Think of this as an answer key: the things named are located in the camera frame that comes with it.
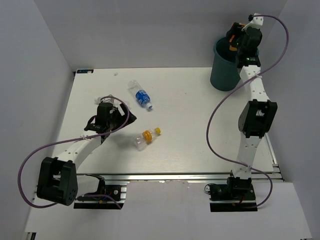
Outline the yellow-cap orange-label bottle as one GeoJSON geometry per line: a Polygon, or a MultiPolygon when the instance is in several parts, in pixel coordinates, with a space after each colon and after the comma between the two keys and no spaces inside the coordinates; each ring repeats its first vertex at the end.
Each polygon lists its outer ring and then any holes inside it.
{"type": "Polygon", "coordinates": [[[159,127],[145,130],[134,138],[135,146],[139,151],[141,151],[160,135],[161,129],[159,127]]]}

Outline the Pocari Sweat bottle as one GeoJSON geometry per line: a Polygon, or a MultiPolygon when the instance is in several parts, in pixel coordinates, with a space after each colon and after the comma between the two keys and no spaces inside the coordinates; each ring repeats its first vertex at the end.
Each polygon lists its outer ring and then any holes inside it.
{"type": "Polygon", "coordinates": [[[141,107],[147,109],[148,111],[153,108],[150,96],[136,80],[131,80],[128,83],[128,89],[141,107]]]}

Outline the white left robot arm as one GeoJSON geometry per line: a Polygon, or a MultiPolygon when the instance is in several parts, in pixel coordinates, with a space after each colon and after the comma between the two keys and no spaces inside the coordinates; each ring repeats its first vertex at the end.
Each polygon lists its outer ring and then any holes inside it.
{"type": "Polygon", "coordinates": [[[36,196],[55,204],[71,205],[78,197],[99,200],[106,194],[105,179],[96,174],[78,175],[84,160],[100,147],[111,132],[120,130],[136,120],[124,103],[116,107],[100,103],[79,140],[55,157],[46,157],[40,165],[36,196]]]}

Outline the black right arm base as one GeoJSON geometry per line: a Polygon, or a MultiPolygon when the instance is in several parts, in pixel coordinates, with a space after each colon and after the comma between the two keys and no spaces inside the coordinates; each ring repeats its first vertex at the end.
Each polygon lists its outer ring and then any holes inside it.
{"type": "Polygon", "coordinates": [[[204,192],[209,195],[213,213],[256,212],[258,210],[252,179],[230,176],[226,184],[208,183],[204,192]]]}

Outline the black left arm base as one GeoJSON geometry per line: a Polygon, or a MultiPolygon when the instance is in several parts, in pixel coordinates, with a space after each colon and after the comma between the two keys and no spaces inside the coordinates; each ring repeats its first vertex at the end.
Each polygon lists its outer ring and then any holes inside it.
{"type": "Polygon", "coordinates": [[[74,209],[120,210],[124,206],[125,183],[108,180],[102,175],[85,174],[77,176],[77,184],[74,209]]]}

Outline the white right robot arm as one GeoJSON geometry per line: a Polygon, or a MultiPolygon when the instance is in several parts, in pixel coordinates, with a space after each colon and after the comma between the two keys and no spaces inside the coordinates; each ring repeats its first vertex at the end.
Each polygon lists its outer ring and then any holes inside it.
{"type": "Polygon", "coordinates": [[[252,177],[251,167],[258,145],[270,130],[278,109],[276,102],[270,101],[263,86],[261,62],[258,46],[262,40],[261,26],[258,24],[235,22],[226,33],[229,50],[236,52],[235,64],[242,82],[248,93],[248,102],[238,119],[240,131],[240,146],[232,176],[239,180],[252,177]]]}

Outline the dark green ribbed bin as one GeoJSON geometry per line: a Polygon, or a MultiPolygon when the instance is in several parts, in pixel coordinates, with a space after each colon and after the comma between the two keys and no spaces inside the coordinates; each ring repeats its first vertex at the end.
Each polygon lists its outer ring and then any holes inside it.
{"type": "Polygon", "coordinates": [[[210,75],[211,85],[219,91],[229,92],[236,88],[241,78],[236,67],[236,51],[230,50],[226,37],[213,46],[214,59],[210,75]]]}

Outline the aluminium frame rail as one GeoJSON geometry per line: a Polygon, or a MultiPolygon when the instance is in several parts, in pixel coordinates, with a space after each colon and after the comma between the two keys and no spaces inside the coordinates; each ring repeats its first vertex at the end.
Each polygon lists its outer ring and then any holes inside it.
{"type": "MultiPolygon", "coordinates": [[[[282,182],[283,177],[279,168],[270,139],[266,137],[263,141],[267,147],[269,159],[272,164],[272,171],[267,172],[275,182],[282,182]]],[[[99,176],[105,177],[108,181],[187,181],[187,182],[225,182],[230,176],[229,171],[224,172],[152,172],[152,173],[111,173],[97,172],[99,176]]]]}

